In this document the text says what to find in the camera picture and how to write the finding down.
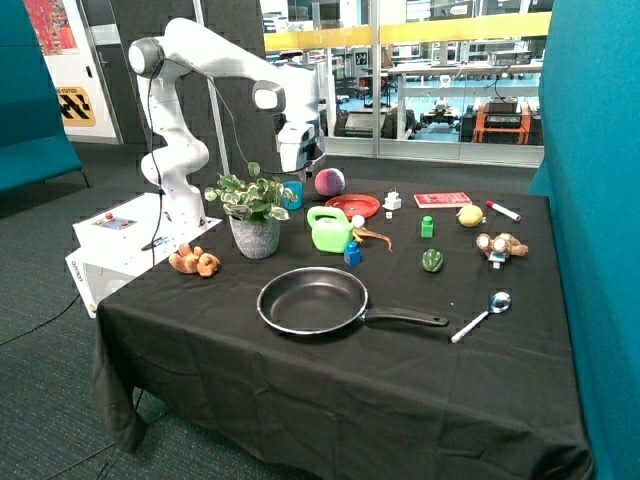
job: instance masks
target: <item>brown plush toy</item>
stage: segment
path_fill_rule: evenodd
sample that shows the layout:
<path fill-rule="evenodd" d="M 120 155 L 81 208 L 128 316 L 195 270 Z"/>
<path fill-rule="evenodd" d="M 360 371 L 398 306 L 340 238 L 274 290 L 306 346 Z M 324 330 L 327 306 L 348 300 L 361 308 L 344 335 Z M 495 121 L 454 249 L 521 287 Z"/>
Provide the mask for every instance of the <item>brown plush toy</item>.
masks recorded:
<path fill-rule="evenodd" d="M 493 239 L 489 234 L 482 233 L 476 239 L 476 245 L 485 253 L 487 258 L 494 252 L 503 253 L 506 258 L 509 255 L 522 257 L 529 251 L 529 247 L 522 245 L 520 241 L 510 233 L 501 233 Z"/>
<path fill-rule="evenodd" d="M 193 251 L 188 243 L 183 243 L 178 253 L 172 253 L 169 264 L 182 273 L 196 273 L 201 277 L 211 277 L 218 270 L 220 260 L 210 253 L 204 253 L 202 248 L 195 247 Z"/>

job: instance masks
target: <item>lemon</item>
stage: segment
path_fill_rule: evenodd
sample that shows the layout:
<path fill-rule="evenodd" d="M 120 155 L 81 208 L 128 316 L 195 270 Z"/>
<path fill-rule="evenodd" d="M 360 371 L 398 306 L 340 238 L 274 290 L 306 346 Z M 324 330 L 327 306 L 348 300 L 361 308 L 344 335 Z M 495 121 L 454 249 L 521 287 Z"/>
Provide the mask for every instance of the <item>lemon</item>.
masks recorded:
<path fill-rule="evenodd" d="M 482 209 L 475 205 L 462 207 L 456 217 L 458 217 L 460 225 L 464 225 L 465 227 L 475 227 L 485 221 Z"/>

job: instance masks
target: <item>blue cup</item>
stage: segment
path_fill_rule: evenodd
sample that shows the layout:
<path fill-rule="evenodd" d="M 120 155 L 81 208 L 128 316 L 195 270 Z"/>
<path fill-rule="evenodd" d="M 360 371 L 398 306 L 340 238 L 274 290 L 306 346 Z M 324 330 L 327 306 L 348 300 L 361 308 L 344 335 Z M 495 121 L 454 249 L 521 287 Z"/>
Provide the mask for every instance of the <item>blue cup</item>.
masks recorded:
<path fill-rule="evenodd" d="M 289 188 L 298 196 L 298 200 L 295 202 L 290 202 L 286 198 L 282 200 L 282 205 L 287 210 L 297 210 L 302 207 L 302 182 L 290 181 L 283 183 L 285 188 Z"/>

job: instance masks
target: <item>green watering can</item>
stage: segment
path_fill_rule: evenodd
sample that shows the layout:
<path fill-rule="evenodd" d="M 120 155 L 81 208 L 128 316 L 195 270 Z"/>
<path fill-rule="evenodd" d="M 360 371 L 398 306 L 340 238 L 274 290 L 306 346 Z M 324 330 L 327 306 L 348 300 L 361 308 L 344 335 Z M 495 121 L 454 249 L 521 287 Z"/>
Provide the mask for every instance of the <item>green watering can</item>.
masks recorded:
<path fill-rule="evenodd" d="M 311 238 L 318 250 L 344 253 L 353 239 L 353 225 L 342 210 L 334 207 L 312 207 L 307 212 Z"/>

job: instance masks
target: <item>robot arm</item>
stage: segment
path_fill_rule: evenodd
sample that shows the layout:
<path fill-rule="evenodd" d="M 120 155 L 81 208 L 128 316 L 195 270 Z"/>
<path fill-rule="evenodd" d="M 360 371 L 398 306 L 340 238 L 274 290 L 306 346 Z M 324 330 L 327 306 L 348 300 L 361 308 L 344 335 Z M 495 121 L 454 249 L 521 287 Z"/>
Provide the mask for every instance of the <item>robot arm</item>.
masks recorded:
<path fill-rule="evenodd" d="M 208 150 L 187 128 L 175 89 L 176 79 L 190 72 L 210 79 L 254 80 L 256 107 L 267 114 L 283 113 L 286 118 L 278 134 L 283 172 L 302 171 L 312 159 L 316 139 L 321 138 L 314 71 L 292 63 L 275 67 L 184 18 L 171 20 L 164 36 L 133 42 L 129 62 L 138 74 L 147 121 L 167 142 L 153 157 L 143 159 L 142 170 L 155 184 L 160 175 L 169 216 L 186 223 L 204 218 L 200 192 L 187 183 L 186 175 L 207 163 Z"/>

